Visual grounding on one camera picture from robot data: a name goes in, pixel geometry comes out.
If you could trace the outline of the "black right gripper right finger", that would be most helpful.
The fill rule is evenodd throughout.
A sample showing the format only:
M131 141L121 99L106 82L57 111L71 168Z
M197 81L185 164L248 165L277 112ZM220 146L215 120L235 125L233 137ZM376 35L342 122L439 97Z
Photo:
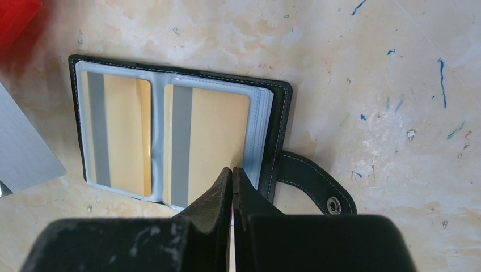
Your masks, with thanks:
M286 215L233 170L237 271L415 271L401 232L377 215Z

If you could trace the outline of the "red plastic bin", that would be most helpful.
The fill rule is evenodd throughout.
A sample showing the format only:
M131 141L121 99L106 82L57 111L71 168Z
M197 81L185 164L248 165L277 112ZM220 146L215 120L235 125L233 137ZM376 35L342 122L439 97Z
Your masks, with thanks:
M1 0L1 55L37 14L41 0Z

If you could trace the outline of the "black leather card holder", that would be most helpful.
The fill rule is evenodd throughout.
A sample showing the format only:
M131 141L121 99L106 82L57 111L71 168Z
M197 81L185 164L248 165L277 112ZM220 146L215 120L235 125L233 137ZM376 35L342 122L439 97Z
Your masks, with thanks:
M324 214L357 212L331 175L284 150L288 82L80 54L69 69L89 186L182 210L240 167L269 202L281 182Z

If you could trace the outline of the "silver credit card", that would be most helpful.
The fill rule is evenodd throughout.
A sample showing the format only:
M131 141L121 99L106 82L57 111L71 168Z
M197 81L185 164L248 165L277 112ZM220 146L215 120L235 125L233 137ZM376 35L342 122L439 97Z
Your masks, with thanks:
M1 182L12 193L57 179L66 169L1 86Z

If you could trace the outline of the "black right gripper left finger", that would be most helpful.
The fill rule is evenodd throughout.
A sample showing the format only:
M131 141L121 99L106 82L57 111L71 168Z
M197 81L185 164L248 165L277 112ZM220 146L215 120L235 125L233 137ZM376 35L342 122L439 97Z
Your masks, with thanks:
M22 271L228 271L233 178L170 218L67 218L39 234Z

